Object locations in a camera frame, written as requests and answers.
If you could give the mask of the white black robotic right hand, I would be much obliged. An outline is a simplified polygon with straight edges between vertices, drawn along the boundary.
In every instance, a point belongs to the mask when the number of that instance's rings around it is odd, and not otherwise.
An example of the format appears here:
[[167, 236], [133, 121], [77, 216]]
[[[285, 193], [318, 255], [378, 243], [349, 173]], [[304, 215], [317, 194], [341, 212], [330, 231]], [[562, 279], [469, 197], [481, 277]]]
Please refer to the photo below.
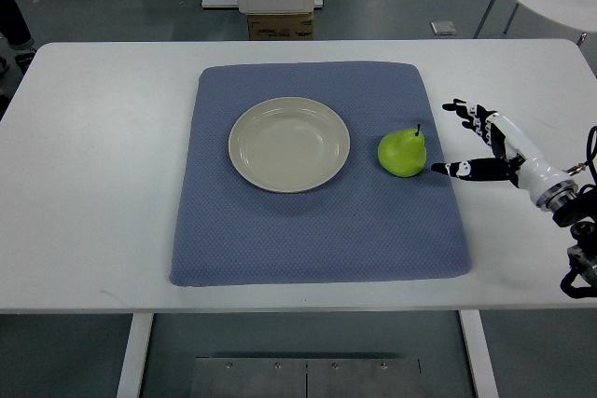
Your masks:
[[509, 181], [528, 192], [543, 211], [556, 211], [576, 197], [577, 185], [567, 172], [546, 161], [542, 151], [508, 118], [476, 103], [455, 99], [442, 108], [462, 119], [493, 155], [490, 158], [435, 163], [431, 170], [469, 182]]

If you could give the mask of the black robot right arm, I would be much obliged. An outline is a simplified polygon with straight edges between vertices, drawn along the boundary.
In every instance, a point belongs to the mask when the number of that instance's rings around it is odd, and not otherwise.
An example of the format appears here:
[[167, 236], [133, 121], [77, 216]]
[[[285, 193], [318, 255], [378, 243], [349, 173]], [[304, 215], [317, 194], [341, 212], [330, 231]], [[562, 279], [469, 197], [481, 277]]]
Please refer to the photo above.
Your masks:
[[568, 227], [574, 244], [567, 249], [569, 270], [561, 290], [573, 299], [596, 297], [596, 186], [584, 185], [578, 192], [572, 181], [556, 184], [538, 201], [552, 212], [559, 227]]

